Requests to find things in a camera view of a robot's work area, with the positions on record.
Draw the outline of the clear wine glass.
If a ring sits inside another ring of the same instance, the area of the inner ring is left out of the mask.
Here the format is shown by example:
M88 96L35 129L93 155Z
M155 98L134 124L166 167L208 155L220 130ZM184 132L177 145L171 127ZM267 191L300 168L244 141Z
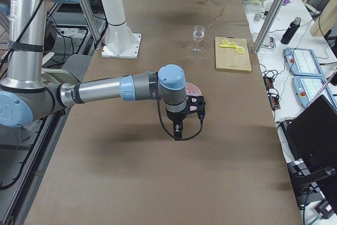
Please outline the clear wine glass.
M195 41L195 45L192 48L192 52L197 54L201 52L201 49L199 48L199 43L203 40L205 35L205 28L202 25L197 25L194 27L193 31L193 39Z

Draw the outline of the pink bowl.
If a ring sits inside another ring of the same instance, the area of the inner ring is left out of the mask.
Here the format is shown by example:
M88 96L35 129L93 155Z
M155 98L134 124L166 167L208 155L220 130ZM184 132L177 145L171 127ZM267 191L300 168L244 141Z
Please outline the pink bowl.
M202 96L201 90L192 83L186 83L185 85L186 95L189 96Z

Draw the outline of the bamboo cutting board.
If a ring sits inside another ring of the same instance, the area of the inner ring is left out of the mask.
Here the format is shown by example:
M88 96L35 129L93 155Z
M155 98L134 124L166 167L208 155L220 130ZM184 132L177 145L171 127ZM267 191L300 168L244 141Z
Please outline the bamboo cutting board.
M244 53L239 54L235 48L219 47L221 40L235 42L237 47L243 47ZM217 70L252 72L247 40L243 38L215 37L215 68Z

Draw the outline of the lemon slice far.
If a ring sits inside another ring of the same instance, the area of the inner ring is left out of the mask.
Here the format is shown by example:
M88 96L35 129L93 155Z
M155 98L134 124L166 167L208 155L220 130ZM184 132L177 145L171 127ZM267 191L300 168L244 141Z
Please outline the lemon slice far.
M226 40L226 39L223 39L223 40L221 40L221 44L223 44L223 45L229 45L230 41Z

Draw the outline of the lemon slice near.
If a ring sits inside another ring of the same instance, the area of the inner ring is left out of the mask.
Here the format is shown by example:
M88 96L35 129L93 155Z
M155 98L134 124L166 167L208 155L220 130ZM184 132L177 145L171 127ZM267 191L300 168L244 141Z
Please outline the lemon slice near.
M239 54L243 54L244 53L244 48L243 47L237 47L236 48L236 52L239 53Z

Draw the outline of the black monitor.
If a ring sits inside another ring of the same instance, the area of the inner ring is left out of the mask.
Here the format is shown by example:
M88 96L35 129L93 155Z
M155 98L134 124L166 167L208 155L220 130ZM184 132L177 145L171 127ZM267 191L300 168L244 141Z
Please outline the black monitor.
M316 182L327 202L336 211L336 175L325 168L336 169L336 109L324 95L319 96L288 126L295 158L302 159L308 176L292 179L294 188Z

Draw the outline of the lower teach pendant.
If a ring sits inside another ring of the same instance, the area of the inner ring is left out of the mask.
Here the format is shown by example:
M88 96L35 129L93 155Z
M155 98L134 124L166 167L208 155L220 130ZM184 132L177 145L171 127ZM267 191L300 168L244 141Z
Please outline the lower teach pendant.
M295 76L293 78L294 90L303 108L310 104L324 83L323 77Z

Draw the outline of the teach pendant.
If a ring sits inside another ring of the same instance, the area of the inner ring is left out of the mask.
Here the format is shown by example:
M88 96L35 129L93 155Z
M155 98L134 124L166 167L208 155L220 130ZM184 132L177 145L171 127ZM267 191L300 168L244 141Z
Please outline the teach pendant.
M323 77L313 50L287 47L283 50L283 56L293 75Z
M293 78L294 90L303 108L310 104L324 83L323 77L295 76Z

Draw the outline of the upper teach pendant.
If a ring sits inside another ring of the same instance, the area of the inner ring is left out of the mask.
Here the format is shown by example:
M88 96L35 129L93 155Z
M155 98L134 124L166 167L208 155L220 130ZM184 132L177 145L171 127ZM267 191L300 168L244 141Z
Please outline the upper teach pendant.
M323 77L313 50L287 47L283 50L283 56L293 75Z

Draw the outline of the black water bottle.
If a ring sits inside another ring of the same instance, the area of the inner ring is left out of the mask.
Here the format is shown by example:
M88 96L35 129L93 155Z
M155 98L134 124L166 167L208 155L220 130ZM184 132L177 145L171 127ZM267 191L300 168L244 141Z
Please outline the black water bottle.
M300 17L295 17L295 19L290 23L290 25L288 26L287 30L285 31L285 33L281 38L282 44L288 45L290 43L291 39L299 29L301 21L302 19Z

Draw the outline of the white pedestal column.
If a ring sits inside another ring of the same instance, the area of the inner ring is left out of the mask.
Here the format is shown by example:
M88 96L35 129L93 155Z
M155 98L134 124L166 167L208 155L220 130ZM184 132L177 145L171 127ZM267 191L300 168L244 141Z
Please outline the white pedestal column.
M101 1L108 24L102 56L136 59L142 35L128 27L122 0Z

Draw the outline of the aluminium frame post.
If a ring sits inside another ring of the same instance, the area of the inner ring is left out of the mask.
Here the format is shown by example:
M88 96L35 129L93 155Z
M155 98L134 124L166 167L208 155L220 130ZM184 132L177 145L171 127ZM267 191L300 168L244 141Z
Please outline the aluminium frame post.
M252 46L252 53L254 55L257 55L262 43L264 42L272 24L274 23L274 20L276 19L276 16L283 4L284 0L274 0L273 4L271 5L270 11L266 17L266 20L264 21L261 30L257 36L257 39L254 42L254 45Z

